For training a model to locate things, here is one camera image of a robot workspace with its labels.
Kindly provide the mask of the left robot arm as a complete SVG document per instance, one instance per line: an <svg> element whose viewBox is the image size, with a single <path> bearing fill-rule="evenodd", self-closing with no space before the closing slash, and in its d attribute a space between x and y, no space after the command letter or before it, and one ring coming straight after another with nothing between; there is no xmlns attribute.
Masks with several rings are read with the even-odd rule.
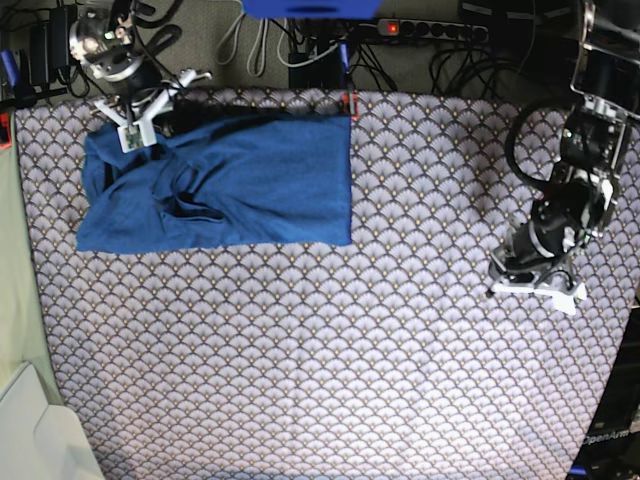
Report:
<svg viewBox="0 0 640 480"><path fill-rule="evenodd" d="M350 50L363 43L371 23L379 34L401 34L397 20L373 19L374 1L244 1L242 15L253 15L265 32L283 18L289 42L292 86L339 86L345 111L356 115L354 64ZM583 2L579 54L569 91L538 99L515 118L504 154L520 181L541 192L528 221L513 226L503 245L490 254L494 292L552 289L565 276L564 292L577 288L570 257L609 225L618 197L618 176L631 124L639 118L639 10L634 1ZM516 138L533 113L562 107L569 116L562 130L560 158L548 179L526 174L516 159Z"/></svg>

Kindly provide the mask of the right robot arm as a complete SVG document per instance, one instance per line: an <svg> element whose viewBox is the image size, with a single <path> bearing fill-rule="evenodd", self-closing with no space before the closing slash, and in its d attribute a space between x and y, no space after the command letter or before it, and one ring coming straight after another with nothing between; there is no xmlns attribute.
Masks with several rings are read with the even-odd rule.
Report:
<svg viewBox="0 0 640 480"><path fill-rule="evenodd" d="M69 30L71 57L122 100L140 103L169 76L158 56L182 36L171 22L181 5L153 20L156 9L145 1L86 1Z"/></svg>

